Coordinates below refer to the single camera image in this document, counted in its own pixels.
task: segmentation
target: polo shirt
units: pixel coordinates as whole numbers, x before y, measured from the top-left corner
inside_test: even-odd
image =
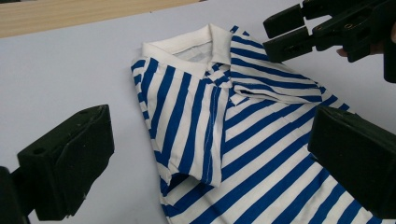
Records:
[[[395,223],[307,151],[316,106],[349,106],[247,32],[208,24],[144,43],[132,73],[169,223]]]

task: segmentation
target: blue stripe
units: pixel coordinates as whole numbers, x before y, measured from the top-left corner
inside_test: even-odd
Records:
[[[155,71],[157,71],[158,67],[158,62],[151,59],[148,64],[148,70],[145,72],[141,84],[141,93],[142,93],[142,99],[148,104],[148,93],[149,93],[149,85],[151,84],[152,78],[154,77]]]
[[[160,121],[161,113],[163,112],[163,105],[165,104],[166,97],[172,84],[176,69],[172,66],[167,66],[164,74],[164,79],[161,82],[160,88],[157,92],[157,106],[151,120],[151,137],[157,137],[158,124]]]
[[[162,178],[160,178],[160,190],[161,194],[166,196],[168,192],[168,184],[166,184],[166,182]]]
[[[230,30],[230,32],[234,34],[238,29],[239,27],[234,26],[233,29]]]
[[[134,63],[134,65],[131,66],[131,71],[133,72],[136,68],[142,68],[145,66],[146,60],[141,59]]]
[[[268,61],[268,56],[262,53],[251,51],[248,49],[231,48],[231,53],[238,54],[251,59],[257,59],[261,61]]]
[[[295,83],[295,82],[285,82],[285,81],[275,81],[267,77],[254,77],[254,76],[248,76],[245,74],[241,74],[238,72],[231,72],[231,77],[234,78],[252,78],[256,79],[266,85],[273,86],[273,87],[281,87],[285,89],[317,89],[318,86],[314,83],[312,84],[305,84],[305,83]]]
[[[338,219],[338,223],[352,223],[355,216],[359,213],[359,210],[361,210],[361,205],[356,200],[353,200],[344,211],[343,215],[341,215],[340,219]]]
[[[342,110],[347,111],[347,110],[349,109],[349,105],[342,104],[342,105],[339,107],[339,109],[342,109]]]
[[[190,172],[192,162],[194,159],[195,137],[197,134],[198,120],[201,115],[202,101],[204,99],[206,84],[199,82],[197,91],[194,96],[194,102],[191,109],[191,126],[189,129],[189,136],[187,137],[186,147],[180,161],[179,170],[185,174]]]
[[[283,72],[283,71],[280,71],[280,70],[277,70],[277,69],[274,69],[274,68],[260,66],[260,65],[257,65],[255,63],[247,63],[247,62],[245,62],[245,61],[243,61],[241,59],[238,59],[238,58],[231,58],[231,64],[239,65],[239,66],[242,66],[242,67],[254,68],[254,69],[256,69],[256,70],[258,70],[260,72],[264,72],[264,73],[268,73],[268,74],[272,74],[272,75],[276,75],[276,76],[280,76],[280,77],[308,79],[307,77],[304,77],[302,75]]]
[[[320,205],[318,211],[309,221],[310,224],[317,224],[322,223],[326,216],[329,214],[330,210],[334,207],[337,203],[338,199],[341,195],[345,192],[344,188],[341,187],[340,184],[337,184],[332,192],[330,193],[329,197]]]
[[[139,92],[137,94],[137,99],[139,100],[139,103],[142,103],[145,101],[145,99],[143,98],[142,92]]]
[[[134,77],[134,84],[137,85],[142,81],[142,74],[139,74]]]
[[[235,223],[252,223],[265,211],[280,195],[286,191],[314,162],[306,157],[298,163],[285,177],[265,193],[257,202],[236,220]]]
[[[213,132],[216,116],[218,114],[218,100],[221,90],[214,87],[210,96],[210,115],[206,125],[205,145],[204,145],[204,164],[202,181],[206,184],[212,181],[213,166],[212,166],[212,146],[213,146]]]
[[[261,44],[257,43],[256,41],[252,41],[249,39],[244,39],[242,36],[239,35],[233,35],[232,41],[244,44],[244,45],[250,45],[252,47],[255,47],[257,49],[263,50],[263,47]]]
[[[382,223],[382,220],[379,219],[378,217],[372,217],[367,224],[380,224]]]
[[[169,119],[168,127],[166,127],[165,138],[163,140],[163,151],[161,153],[161,157],[158,158],[158,162],[165,167],[168,167],[168,162],[171,157],[172,148],[176,140],[177,131],[179,130],[180,119],[183,115],[184,104],[186,104],[190,81],[191,76],[183,76],[180,84],[180,90],[177,94],[175,107]]]
[[[330,106],[330,105],[334,104],[337,100],[338,100],[338,98],[335,97],[334,95],[332,95],[329,99],[323,101],[323,102],[320,103],[320,104],[321,104],[321,105]]]
[[[149,112],[148,111],[143,112],[143,118],[149,119]]]
[[[303,135],[301,138],[307,139],[307,134]],[[217,202],[213,203],[206,211],[204,211],[198,218],[196,218],[192,223],[210,223],[219,215],[223,214],[227,209],[229,209],[234,202],[237,202],[241,197],[247,194],[251,189],[256,187],[260,182],[262,182],[268,175],[273,173],[280,164],[284,163],[289,157],[291,157],[298,149],[303,145],[303,141],[295,141],[288,147],[286,147],[282,152],[276,155],[271,161],[265,164],[261,169],[248,177],[244,182],[239,184],[237,187],[232,189],[224,197],[222,197]]]
[[[220,86],[221,84],[227,83],[228,81],[230,81],[230,79],[228,77],[224,76],[224,77],[220,77],[220,78],[216,79],[214,81],[214,83],[216,84],[216,86]]]
[[[305,187],[305,189],[303,189],[303,191],[301,191],[296,199],[274,220],[273,223],[291,223],[298,216],[306,203],[318,191],[328,176],[329,172],[321,169],[319,174]]]
[[[296,96],[296,97],[305,99],[307,102],[311,102],[311,103],[314,103],[314,102],[321,102],[321,101],[322,101],[321,95]]]

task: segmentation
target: white surface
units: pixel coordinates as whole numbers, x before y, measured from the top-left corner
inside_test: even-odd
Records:
[[[112,21],[0,39],[0,165],[81,109],[109,104],[116,152],[74,217],[62,223],[166,223],[154,156],[135,96],[130,65],[141,43],[212,22],[238,25],[260,41],[262,22],[301,1],[210,0]],[[310,21],[308,28],[319,20]],[[364,118],[396,133],[396,85],[382,78],[382,58],[356,63],[335,49],[286,62],[323,84]],[[39,223],[35,213],[32,223]]]

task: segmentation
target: folded shirt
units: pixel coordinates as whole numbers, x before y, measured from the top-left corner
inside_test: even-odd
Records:
[[[132,66],[169,223],[381,223],[306,149],[317,105],[349,107],[213,24]]]

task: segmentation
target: striped shirt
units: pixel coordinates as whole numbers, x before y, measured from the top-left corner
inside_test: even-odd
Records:
[[[238,27],[144,43],[132,71],[169,223],[395,223],[307,151],[316,106],[349,107]]]

